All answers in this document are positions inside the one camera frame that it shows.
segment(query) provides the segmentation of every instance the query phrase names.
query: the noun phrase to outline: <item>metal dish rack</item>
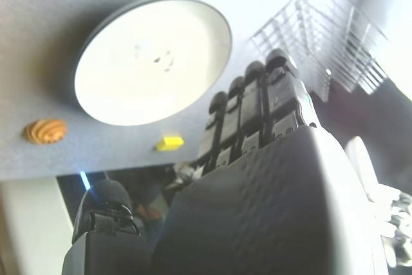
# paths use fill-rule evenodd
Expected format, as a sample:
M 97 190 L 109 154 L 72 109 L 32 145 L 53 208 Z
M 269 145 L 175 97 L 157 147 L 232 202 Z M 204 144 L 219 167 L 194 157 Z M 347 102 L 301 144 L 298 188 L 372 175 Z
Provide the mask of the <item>metal dish rack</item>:
M 376 61 L 388 40 L 350 0 L 290 0 L 250 41 L 261 57 L 286 50 L 323 101 L 331 79 L 371 94 L 388 77 Z

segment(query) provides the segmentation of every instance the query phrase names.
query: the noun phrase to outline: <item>table surface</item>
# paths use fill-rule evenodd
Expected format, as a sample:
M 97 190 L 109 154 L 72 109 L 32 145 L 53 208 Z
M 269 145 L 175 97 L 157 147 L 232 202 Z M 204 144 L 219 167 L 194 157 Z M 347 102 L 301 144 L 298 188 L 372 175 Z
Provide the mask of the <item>table surface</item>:
M 211 97 L 243 75 L 246 40 L 288 0 L 202 0 L 216 7 L 232 29 L 232 57 L 223 75 L 172 117 L 143 126 L 110 126 L 80 108 L 73 70 L 94 27 L 135 1 L 0 0 L 0 180 L 194 160 Z M 54 145 L 27 143 L 23 128 L 42 118 L 64 119 L 67 137 Z M 162 135 L 176 131 L 186 141 L 179 151 L 154 151 Z

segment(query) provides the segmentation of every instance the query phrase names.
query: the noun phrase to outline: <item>blue light strip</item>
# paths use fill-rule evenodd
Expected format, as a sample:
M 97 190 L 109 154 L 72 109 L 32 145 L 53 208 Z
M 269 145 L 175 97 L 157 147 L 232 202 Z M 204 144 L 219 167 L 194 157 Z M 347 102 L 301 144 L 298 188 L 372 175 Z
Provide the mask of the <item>blue light strip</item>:
M 90 183 L 89 183 L 88 177 L 86 176 L 84 171 L 80 171 L 80 177 L 82 178 L 84 188 L 86 188 L 86 190 L 89 190 L 90 189 Z

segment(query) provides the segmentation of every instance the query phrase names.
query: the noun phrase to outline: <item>robotic hand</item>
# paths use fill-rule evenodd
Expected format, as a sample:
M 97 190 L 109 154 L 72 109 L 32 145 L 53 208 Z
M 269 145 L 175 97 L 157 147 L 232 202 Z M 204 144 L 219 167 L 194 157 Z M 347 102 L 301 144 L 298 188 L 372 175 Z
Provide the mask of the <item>robotic hand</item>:
M 154 253 L 105 180 L 83 198 L 64 275 L 388 274 L 362 183 L 287 54 L 250 64 L 209 113 Z

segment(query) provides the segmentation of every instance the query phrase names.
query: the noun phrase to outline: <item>wire basket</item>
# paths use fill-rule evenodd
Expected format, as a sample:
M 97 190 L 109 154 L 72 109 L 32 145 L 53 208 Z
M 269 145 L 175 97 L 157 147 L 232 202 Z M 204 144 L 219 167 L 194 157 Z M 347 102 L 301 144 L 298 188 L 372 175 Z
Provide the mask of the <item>wire basket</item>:
M 323 101 L 331 79 L 371 94 L 388 77 L 375 58 L 388 40 L 350 0 L 290 0 L 250 41 L 261 57 L 286 50 Z

